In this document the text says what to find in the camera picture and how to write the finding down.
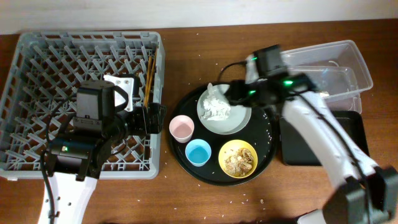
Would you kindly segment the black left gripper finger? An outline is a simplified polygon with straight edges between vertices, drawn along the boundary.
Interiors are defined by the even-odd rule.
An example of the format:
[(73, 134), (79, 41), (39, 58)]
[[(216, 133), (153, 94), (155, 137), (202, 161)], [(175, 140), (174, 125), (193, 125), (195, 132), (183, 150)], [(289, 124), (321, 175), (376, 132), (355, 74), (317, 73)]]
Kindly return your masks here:
[(160, 103), (151, 102), (148, 104), (147, 112), (150, 116), (165, 116), (166, 106)]
[(149, 134), (159, 134), (164, 127), (164, 117), (161, 116), (152, 116), (149, 118)]

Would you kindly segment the white tissue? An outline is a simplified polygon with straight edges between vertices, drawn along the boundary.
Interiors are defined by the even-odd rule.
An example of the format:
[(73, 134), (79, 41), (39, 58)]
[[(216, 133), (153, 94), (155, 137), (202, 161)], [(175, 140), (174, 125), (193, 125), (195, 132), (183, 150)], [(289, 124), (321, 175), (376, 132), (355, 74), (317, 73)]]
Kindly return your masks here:
[(201, 119), (207, 121), (224, 121), (230, 116), (231, 107), (221, 92), (220, 87), (212, 83), (207, 85), (204, 97), (199, 105), (203, 109)]

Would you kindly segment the blue cup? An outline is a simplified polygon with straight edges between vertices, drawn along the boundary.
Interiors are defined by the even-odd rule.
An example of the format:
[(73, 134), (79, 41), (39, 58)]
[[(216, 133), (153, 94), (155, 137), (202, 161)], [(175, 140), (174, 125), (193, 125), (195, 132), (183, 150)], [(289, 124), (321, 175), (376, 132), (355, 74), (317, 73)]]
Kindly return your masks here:
[(211, 146), (202, 139), (191, 140), (185, 148), (188, 161), (195, 167), (205, 165), (211, 157)]

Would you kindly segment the yellow bowl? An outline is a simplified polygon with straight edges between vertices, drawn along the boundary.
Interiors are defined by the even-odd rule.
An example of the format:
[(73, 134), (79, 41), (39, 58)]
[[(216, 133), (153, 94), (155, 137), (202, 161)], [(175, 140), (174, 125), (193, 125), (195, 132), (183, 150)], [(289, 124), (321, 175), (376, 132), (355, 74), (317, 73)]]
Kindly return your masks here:
[(223, 144), (218, 154), (221, 170), (235, 179), (243, 179), (254, 173), (258, 165), (256, 150), (246, 141), (231, 140)]

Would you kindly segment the nut shell food scraps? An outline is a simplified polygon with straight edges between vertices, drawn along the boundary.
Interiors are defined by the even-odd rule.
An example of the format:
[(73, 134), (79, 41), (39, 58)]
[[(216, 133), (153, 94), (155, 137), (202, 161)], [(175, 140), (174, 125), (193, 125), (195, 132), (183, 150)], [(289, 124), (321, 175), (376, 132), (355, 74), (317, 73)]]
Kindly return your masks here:
[(253, 168), (254, 157), (247, 148), (229, 149), (225, 152), (224, 170), (233, 177), (244, 177)]

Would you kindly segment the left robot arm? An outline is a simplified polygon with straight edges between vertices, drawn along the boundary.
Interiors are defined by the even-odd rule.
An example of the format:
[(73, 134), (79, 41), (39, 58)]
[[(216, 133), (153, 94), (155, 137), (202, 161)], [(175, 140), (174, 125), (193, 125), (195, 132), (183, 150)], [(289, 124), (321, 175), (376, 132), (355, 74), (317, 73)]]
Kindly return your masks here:
[(111, 146), (128, 136), (159, 134), (166, 107), (149, 103), (126, 111), (131, 97), (105, 80), (84, 81), (68, 115), (40, 155), (45, 192), (39, 223), (81, 223)]

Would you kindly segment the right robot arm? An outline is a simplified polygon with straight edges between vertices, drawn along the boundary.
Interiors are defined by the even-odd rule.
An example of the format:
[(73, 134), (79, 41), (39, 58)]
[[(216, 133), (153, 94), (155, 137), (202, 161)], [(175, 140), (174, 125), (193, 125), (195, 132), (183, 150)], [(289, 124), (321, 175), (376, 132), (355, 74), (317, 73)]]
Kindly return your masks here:
[(278, 45), (254, 51), (242, 61), (246, 79), (233, 80), (224, 94), (229, 104), (280, 107), (326, 170), (332, 196), (296, 223), (384, 223), (397, 213), (397, 171), (380, 167), (337, 122), (304, 73), (291, 74)]

